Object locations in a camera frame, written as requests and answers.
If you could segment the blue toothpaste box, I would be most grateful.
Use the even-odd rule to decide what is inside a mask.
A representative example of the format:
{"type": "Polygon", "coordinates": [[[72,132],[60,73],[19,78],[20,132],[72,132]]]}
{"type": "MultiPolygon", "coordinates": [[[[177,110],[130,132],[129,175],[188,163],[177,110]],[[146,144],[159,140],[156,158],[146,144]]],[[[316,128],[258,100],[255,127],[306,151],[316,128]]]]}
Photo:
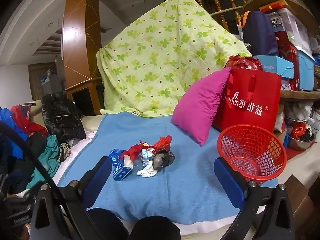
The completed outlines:
{"type": "Polygon", "coordinates": [[[125,155],[116,165],[112,177],[115,181],[121,181],[130,174],[132,169],[133,161],[129,155],[125,155]]]}

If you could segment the blue plastic bag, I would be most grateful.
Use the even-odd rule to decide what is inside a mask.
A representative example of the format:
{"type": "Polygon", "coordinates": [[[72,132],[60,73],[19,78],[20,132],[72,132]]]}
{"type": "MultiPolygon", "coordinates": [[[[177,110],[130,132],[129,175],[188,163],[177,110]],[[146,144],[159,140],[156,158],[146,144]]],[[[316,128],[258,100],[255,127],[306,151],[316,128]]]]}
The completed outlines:
{"type": "Polygon", "coordinates": [[[111,160],[111,163],[113,166],[117,166],[118,163],[120,162],[121,160],[121,156],[123,154],[124,150],[119,150],[119,149],[113,149],[110,151],[108,157],[110,158],[111,160]]]}

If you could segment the red fabric ribbon bow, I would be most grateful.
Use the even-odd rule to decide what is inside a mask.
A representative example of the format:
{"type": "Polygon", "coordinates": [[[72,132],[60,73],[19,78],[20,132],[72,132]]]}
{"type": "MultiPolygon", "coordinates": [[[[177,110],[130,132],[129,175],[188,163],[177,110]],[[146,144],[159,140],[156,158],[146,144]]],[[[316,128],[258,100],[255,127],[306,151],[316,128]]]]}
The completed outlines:
{"type": "Polygon", "coordinates": [[[139,144],[135,144],[131,146],[128,150],[125,150],[119,157],[119,160],[122,160],[125,156],[129,156],[130,160],[132,162],[135,161],[139,153],[141,152],[142,149],[147,149],[149,148],[149,144],[146,142],[141,142],[139,144]]]}

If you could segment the white tissue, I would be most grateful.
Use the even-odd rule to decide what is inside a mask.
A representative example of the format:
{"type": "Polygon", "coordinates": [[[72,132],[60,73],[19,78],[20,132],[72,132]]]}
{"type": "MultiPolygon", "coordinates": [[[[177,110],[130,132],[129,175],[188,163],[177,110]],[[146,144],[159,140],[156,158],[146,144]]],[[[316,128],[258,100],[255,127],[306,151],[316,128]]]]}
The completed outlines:
{"type": "Polygon", "coordinates": [[[141,176],[142,178],[150,178],[154,177],[157,174],[157,170],[153,168],[153,161],[148,161],[148,164],[146,167],[144,167],[142,170],[139,170],[137,172],[138,176],[141,176]]]}

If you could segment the light blue face mask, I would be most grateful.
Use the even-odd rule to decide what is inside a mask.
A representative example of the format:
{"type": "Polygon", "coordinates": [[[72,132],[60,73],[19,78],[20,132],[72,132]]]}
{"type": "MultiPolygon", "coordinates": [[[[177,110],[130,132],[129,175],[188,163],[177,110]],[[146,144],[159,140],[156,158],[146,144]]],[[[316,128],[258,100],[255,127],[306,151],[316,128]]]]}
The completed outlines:
{"type": "Polygon", "coordinates": [[[153,160],[156,155],[156,150],[153,147],[143,148],[140,152],[140,157],[143,167],[146,167],[149,161],[153,160]]]}

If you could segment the black plastic bag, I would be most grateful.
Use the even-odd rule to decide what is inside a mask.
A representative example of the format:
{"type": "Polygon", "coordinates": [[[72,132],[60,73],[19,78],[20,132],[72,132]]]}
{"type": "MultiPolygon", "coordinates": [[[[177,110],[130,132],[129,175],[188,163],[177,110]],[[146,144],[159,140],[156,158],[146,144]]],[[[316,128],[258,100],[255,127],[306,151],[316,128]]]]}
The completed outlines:
{"type": "Polygon", "coordinates": [[[172,152],[159,152],[153,158],[153,168],[155,170],[161,170],[164,167],[171,165],[175,160],[175,156],[172,152]]]}

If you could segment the red shiny plastic bag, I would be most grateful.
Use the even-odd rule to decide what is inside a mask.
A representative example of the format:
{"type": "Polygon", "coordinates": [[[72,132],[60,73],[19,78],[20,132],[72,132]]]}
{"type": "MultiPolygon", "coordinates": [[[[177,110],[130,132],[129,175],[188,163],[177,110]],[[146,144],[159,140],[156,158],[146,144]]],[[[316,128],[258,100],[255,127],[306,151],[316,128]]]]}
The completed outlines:
{"type": "Polygon", "coordinates": [[[166,137],[160,137],[159,141],[157,141],[153,145],[153,148],[156,150],[157,153],[169,152],[171,141],[172,141],[171,135],[167,135],[166,137]]]}

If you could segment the white bed sheet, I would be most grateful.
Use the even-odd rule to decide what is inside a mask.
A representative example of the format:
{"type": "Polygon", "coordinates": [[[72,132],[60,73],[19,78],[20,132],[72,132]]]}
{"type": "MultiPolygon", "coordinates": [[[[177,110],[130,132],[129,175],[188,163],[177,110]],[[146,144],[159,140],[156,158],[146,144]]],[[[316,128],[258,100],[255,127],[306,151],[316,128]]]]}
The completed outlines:
{"type": "Polygon", "coordinates": [[[67,167],[72,163],[72,161],[77,157],[77,155],[88,145],[94,138],[96,132],[86,131],[86,137],[83,140],[77,142],[71,147],[71,154],[60,164],[56,174],[53,176],[53,181],[57,185],[62,178],[67,167]]]}

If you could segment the teal garment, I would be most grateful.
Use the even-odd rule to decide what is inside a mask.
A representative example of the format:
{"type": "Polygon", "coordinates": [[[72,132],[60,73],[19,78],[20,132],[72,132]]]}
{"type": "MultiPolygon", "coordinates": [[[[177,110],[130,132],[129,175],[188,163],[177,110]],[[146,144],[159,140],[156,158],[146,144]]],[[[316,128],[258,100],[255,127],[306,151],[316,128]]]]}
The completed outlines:
{"type": "MultiPolygon", "coordinates": [[[[58,162],[60,144],[55,135],[50,135],[47,138],[46,148],[44,152],[38,157],[38,160],[46,169],[51,178],[56,174],[57,170],[60,167],[60,163],[58,162]]],[[[45,179],[40,174],[40,172],[35,169],[32,176],[31,182],[27,184],[26,189],[31,189],[38,182],[43,182],[45,179]]]]}

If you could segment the magenta pillow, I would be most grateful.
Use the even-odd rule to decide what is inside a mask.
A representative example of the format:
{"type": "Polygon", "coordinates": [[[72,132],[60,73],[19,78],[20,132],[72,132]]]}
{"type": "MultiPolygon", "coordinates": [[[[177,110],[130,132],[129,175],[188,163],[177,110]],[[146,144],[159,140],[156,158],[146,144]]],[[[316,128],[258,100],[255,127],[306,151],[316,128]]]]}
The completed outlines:
{"type": "Polygon", "coordinates": [[[172,123],[203,146],[220,105],[231,69],[224,68],[195,82],[181,97],[172,114],[172,123]]]}

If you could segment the red paper gift bag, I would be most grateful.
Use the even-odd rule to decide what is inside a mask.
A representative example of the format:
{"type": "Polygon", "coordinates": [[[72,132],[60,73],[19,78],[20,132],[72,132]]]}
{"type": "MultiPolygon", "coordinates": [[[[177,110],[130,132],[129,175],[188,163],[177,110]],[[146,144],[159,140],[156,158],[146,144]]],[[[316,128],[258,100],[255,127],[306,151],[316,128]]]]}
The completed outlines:
{"type": "Polygon", "coordinates": [[[213,127],[223,131],[234,125],[253,125],[272,132],[280,87],[281,77],[275,73],[231,68],[213,127]]]}

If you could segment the red foil bag behind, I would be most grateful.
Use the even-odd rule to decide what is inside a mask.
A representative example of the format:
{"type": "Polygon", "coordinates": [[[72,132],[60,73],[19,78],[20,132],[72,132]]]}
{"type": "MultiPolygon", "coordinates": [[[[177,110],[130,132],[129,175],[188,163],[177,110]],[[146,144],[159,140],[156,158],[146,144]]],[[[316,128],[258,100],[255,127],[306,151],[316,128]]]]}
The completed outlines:
{"type": "Polygon", "coordinates": [[[225,64],[225,67],[248,70],[263,70],[262,64],[259,59],[240,55],[230,56],[229,60],[225,64]]]}

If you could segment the green clover quilt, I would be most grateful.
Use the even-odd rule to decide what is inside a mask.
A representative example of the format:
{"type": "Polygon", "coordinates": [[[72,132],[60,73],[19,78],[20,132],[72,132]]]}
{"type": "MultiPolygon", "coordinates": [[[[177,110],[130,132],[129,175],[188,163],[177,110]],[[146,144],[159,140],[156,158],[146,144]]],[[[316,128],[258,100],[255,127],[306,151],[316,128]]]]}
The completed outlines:
{"type": "Polygon", "coordinates": [[[190,86],[236,55],[250,52],[199,3],[167,0],[97,52],[104,86],[100,112],[171,115],[190,86]]]}

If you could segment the blue storage bin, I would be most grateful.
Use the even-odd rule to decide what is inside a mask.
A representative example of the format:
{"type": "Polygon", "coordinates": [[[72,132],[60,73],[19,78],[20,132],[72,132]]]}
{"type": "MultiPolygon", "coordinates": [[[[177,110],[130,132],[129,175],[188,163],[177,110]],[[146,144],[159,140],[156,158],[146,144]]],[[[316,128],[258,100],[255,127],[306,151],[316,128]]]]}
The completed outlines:
{"type": "Polygon", "coordinates": [[[297,47],[299,64],[299,89],[313,91],[315,60],[304,49],[297,47]]]}

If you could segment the wooden pillar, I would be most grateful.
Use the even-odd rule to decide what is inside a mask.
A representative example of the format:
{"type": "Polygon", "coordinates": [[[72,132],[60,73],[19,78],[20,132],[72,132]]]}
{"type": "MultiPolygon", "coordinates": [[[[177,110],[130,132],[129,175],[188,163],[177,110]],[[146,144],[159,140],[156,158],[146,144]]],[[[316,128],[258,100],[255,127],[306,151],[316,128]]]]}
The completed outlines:
{"type": "Polygon", "coordinates": [[[62,52],[67,96],[89,92],[95,115],[101,104],[97,86],[102,84],[96,54],[101,48],[100,0],[66,0],[62,25],[62,52]]]}

